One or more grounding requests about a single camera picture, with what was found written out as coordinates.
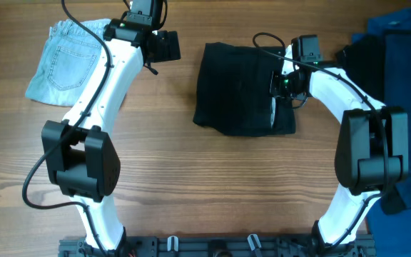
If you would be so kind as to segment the black shorts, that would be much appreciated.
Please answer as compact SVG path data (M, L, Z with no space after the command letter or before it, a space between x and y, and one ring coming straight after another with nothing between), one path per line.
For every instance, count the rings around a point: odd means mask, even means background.
M226 136L295 133L292 105L270 93L273 72L283 60L261 49L224 43L205 45L193 122Z

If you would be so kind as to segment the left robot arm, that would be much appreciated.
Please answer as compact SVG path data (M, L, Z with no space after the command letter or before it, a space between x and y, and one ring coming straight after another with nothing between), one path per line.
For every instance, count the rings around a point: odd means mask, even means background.
M166 1L133 1L120 19L105 25L100 59L83 93L60 122L41 133L49 180L75 205L86 229L76 250L62 243L60 256L131 256L112 193L121 162L111 141L129 86L152 63L179 60L178 35L162 29Z

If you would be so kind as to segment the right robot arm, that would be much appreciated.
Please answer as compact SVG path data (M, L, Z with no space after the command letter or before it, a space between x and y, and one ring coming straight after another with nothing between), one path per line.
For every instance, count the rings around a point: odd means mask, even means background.
M270 92L282 100L317 99L340 123L335 152L338 188L313 225L308 250L316 256L348 252L372 206L408 175L407 113L387 107L323 60L316 35L294 38L277 57Z

